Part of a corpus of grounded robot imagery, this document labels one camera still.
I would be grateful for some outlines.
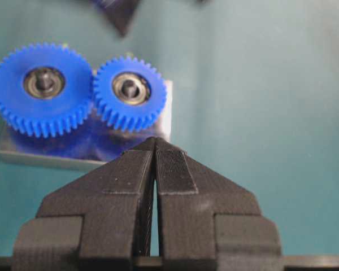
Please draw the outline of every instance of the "black plastic part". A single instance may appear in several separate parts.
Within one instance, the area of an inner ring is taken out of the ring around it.
[[[118,32],[125,36],[141,0],[101,0],[100,6]]]
[[[21,227],[14,245],[13,271],[27,271],[28,267],[35,271],[76,271],[81,228],[81,216],[28,221]]]
[[[151,151],[131,150],[46,196],[37,217],[82,216],[82,264],[132,268],[149,255],[153,177]]]
[[[138,266],[135,259],[150,252],[155,179],[161,262]],[[160,138],[148,138],[116,160],[49,194],[36,217],[73,216],[82,217],[80,245],[74,255],[80,270],[283,269],[276,227],[261,216],[255,196]],[[248,231],[241,230],[241,221]],[[221,243],[222,235],[216,235],[216,229],[228,237],[227,243]],[[44,240],[39,238],[31,246],[42,247]],[[37,259],[22,256],[39,262],[26,262],[26,270],[33,266],[41,270],[41,259],[51,255],[65,258],[65,249],[53,249],[58,253],[45,247]],[[37,255],[30,250],[25,253]],[[240,260],[229,261],[234,255]],[[246,257],[251,259],[249,266],[243,264]]]
[[[0,271],[11,271],[11,257],[0,257]],[[161,271],[162,259],[159,257],[139,257],[134,260],[133,271]],[[339,271],[339,267],[289,267],[285,266],[284,271]]]

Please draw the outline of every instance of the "blue gear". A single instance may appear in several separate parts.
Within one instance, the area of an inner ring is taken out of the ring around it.
[[[143,77],[150,88],[149,99],[143,104],[129,105],[122,102],[112,89],[113,79],[124,72]],[[166,103],[166,86],[156,69],[137,58],[113,59],[103,64],[93,81],[94,101],[97,114],[107,126],[122,131],[140,131],[154,124]]]
[[[28,72],[38,67],[59,70],[65,78],[62,92],[37,99],[24,89]],[[15,50],[0,63],[0,114],[22,134],[55,137],[82,124],[91,110],[92,69],[75,51],[37,44]]]

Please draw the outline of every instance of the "gear assembly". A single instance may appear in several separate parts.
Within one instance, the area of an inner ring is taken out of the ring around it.
[[[107,61],[92,76],[83,57],[63,46],[38,44],[0,63],[0,114],[21,134],[62,136],[77,129],[95,104],[107,126],[151,127],[166,103],[166,85],[143,60]]]

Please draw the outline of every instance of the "large blue gear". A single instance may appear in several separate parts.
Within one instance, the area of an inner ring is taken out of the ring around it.
[[[59,70],[65,78],[62,92],[38,99],[24,89],[26,75],[38,67]],[[54,44],[15,50],[0,63],[0,114],[22,134],[47,138],[69,133],[91,110],[92,69],[75,51]]]

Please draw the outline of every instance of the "teal background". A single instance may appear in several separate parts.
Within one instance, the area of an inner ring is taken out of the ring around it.
[[[120,39],[89,1],[0,0],[0,60],[43,41],[152,63],[174,81],[172,143],[253,191],[285,254],[339,253],[339,1],[144,0]],[[0,256],[82,174],[0,161]]]

